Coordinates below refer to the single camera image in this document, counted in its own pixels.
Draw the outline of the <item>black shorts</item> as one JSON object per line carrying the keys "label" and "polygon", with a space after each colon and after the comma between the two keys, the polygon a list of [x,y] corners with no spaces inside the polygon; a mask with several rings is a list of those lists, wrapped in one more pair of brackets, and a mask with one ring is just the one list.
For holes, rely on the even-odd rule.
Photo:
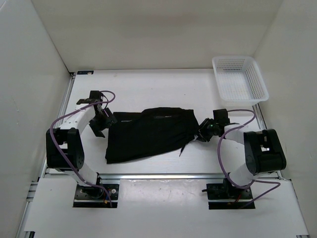
{"label": "black shorts", "polygon": [[115,112],[108,130],[105,159],[118,164],[184,148],[199,124],[193,109],[159,107],[140,113]]}

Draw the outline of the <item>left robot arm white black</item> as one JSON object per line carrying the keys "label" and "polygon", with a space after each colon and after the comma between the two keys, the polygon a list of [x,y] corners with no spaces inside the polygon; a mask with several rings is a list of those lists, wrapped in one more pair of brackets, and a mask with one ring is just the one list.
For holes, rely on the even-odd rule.
{"label": "left robot arm white black", "polygon": [[105,137],[103,131],[117,122],[108,108],[115,97],[109,90],[92,90],[89,98],[77,101],[74,111],[55,119],[46,133],[47,166],[87,186],[92,198],[101,197],[104,186],[99,174],[85,164],[81,134],[89,127],[95,137]]}

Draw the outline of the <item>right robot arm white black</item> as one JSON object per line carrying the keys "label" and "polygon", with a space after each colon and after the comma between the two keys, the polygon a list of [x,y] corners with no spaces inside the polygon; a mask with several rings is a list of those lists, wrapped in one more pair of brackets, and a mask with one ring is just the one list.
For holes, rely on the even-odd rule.
{"label": "right robot arm white black", "polygon": [[[196,134],[196,139],[201,142],[209,142],[214,136],[219,137],[217,158],[224,174],[222,192],[228,198],[236,197],[241,189],[248,189],[262,175],[284,170],[287,165],[277,132],[274,129],[249,130],[248,124],[256,118],[252,110],[241,110],[253,114],[246,123],[231,122],[228,113],[237,111],[237,109],[214,110],[213,118],[205,119]],[[245,154],[245,163],[229,173],[225,170],[221,158],[221,144],[225,139],[243,145]]]}

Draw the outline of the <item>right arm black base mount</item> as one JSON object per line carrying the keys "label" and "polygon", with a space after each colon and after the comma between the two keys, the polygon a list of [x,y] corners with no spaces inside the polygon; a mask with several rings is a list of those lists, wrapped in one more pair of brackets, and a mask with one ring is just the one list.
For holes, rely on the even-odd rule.
{"label": "right arm black base mount", "polygon": [[236,188],[226,178],[222,183],[207,183],[202,193],[208,197],[209,210],[255,209],[251,189]]}

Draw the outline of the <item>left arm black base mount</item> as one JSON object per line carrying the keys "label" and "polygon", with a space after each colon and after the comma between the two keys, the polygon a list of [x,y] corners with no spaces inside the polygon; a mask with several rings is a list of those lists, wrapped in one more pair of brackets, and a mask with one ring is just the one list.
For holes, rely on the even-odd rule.
{"label": "left arm black base mount", "polygon": [[117,208],[119,197],[119,180],[101,180],[103,189],[76,185],[73,208]]}

